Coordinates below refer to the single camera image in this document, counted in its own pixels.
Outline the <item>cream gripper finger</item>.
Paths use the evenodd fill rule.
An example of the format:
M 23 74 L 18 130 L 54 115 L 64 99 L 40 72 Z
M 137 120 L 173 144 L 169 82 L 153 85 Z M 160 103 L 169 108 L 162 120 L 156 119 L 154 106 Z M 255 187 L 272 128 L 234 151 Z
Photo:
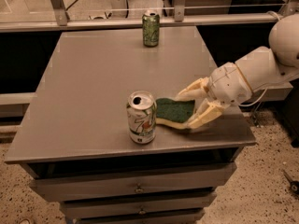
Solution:
M 223 114 L 225 105 L 218 100 L 205 99 L 195 113 L 188 119 L 187 128 L 197 129 Z
M 180 91 L 176 97 L 176 101 L 190 101 L 203 99 L 208 97 L 208 78 L 199 78 L 191 83 L 188 87 Z

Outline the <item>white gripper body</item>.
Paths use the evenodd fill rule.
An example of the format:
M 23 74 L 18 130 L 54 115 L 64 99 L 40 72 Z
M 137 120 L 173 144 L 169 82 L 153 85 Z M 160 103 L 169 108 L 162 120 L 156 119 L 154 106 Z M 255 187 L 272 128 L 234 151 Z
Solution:
M 240 105 L 252 96 L 250 85 L 234 63 L 215 69 L 208 78 L 208 95 L 227 105 Z

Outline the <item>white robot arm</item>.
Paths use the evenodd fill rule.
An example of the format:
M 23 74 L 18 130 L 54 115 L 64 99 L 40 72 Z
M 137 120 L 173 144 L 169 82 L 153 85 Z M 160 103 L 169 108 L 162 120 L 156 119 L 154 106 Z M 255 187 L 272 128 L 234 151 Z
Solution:
M 178 101 L 203 100 L 183 127 L 197 129 L 221 116 L 227 107 L 246 102 L 255 92 L 298 77 L 299 14 L 293 14 L 273 26 L 268 47 L 222 65 L 178 93 Z

